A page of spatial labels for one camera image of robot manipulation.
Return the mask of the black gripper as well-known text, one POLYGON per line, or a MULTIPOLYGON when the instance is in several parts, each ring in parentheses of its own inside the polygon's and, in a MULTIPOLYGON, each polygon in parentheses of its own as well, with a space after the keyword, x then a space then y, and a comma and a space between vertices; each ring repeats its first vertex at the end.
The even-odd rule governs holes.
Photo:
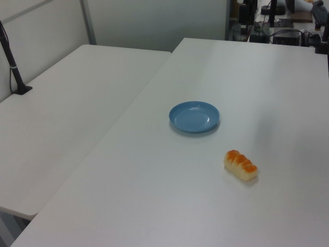
POLYGON ((255 11, 258 7, 257 0, 238 0, 239 5, 239 23, 241 25, 247 25, 247 17, 250 16, 248 24, 253 25, 257 18, 255 11))

